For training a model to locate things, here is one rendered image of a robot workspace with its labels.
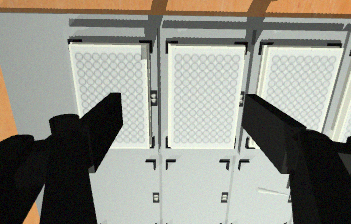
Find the white pipette tip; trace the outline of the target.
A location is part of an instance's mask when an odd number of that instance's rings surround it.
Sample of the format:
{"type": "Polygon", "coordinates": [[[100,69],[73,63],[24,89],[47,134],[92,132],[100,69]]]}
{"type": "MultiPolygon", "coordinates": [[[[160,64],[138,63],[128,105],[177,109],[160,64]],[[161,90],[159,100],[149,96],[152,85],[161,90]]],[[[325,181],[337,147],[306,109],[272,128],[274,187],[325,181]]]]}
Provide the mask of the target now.
{"type": "Polygon", "coordinates": [[[256,188],[256,191],[260,192],[260,193],[270,193],[270,194],[275,194],[275,195],[280,194],[280,195],[286,195],[287,196],[287,194],[279,193],[278,191],[267,190],[265,188],[259,188],[259,187],[256,188]]]}

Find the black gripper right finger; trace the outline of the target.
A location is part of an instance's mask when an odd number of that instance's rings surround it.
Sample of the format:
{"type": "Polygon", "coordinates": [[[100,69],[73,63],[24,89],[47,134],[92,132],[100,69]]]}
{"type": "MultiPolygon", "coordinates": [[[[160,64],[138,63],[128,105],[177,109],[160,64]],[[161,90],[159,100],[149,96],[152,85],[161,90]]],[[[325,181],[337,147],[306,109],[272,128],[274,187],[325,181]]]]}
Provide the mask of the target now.
{"type": "Polygon", "coordinates": [[[351,136],[332,141],[256,94],[245,94],[241,126],[289,174],[293,224],[351,224],[351,136]]]}

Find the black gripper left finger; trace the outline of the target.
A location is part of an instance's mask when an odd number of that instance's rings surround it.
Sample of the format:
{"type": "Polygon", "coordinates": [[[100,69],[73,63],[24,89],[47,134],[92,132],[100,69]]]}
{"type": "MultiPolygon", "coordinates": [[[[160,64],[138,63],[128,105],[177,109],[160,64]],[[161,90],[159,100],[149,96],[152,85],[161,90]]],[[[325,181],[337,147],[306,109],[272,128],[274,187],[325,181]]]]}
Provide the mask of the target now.
{"type": "Polygon", "coordinates": [[[13,135],[0,142],[0,224],[23,224],[44,185],[39,224],[97,224],[89,173],[123,126],[121,93],[81,118],[62,114],[49,125],[44,140],[13,135]]]}

